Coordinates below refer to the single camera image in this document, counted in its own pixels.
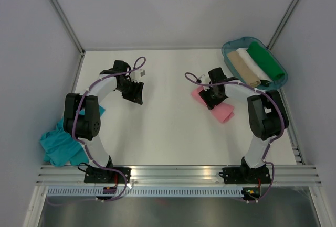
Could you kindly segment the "pink t shirt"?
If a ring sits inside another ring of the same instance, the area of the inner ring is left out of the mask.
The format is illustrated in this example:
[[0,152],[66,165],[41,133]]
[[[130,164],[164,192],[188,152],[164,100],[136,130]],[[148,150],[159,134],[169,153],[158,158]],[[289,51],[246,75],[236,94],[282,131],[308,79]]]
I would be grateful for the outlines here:
[[[191,96],[195,101],[201,104],[203,107],[207,108],[206,103],[200,97],[199,93],[203,90],[203,87],[198,87],[191,92]],[[214,107],[213,109],[209,110],[211,114],[222,124],[228,122],[234,116],[234,109],[235,107],[222,102],[218,106]]]

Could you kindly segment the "teal t shirt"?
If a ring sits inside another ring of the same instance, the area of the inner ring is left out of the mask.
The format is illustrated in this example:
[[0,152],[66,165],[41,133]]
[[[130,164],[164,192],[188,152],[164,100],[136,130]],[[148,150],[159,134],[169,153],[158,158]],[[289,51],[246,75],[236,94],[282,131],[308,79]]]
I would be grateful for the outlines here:
[[62,117],[53,130],[42,134],[39,142],[45,151],[44,161],[55,167],[88,163],[89,159],[81,144],[64,131],[63,123]]

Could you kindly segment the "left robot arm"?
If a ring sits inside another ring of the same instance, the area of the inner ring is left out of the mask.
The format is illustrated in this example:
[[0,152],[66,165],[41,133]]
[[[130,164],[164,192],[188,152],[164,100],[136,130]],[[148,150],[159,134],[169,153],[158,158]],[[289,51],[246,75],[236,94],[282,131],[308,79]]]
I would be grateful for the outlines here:
[[100,72],[98,78],[82,93],[68,93],[65,98],[63,128],[77,141],[89,162],[86,164],[86,184],[127,184],[128,174],[114,168],[99,136],[101,128],[100,102],[111,92],[119,91],[123,99],[141,105],[145,76],[142,66],[130,66],[116,60],[113,67]]

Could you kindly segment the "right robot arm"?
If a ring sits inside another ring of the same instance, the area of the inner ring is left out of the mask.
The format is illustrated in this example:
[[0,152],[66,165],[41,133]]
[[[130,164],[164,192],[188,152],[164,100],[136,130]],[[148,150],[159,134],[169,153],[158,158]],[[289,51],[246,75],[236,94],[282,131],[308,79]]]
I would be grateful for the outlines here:
[[209,110],[233,98],[246,103],[250,130],[253,133],[247,153],[239,167],[223,168],[219,176],[225,184],[267,184],[273,182],[273,173],[266,161],[272,143],[288,127],[288,117],[277,90],[261,91],[242,83],[235,77],[228,78],[221,68],[215,68],[196,79],[202,87],[200,98]]

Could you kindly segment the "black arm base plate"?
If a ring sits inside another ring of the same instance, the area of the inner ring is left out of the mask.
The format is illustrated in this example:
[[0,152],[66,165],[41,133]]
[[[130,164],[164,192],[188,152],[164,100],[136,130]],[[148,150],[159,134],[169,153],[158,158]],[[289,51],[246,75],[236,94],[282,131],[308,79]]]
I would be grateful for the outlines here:
[[88,167],[85,171],[85,184],[125,184],[131,178],[131,168],[116,167],[116,171],[107,171],[96,167]]

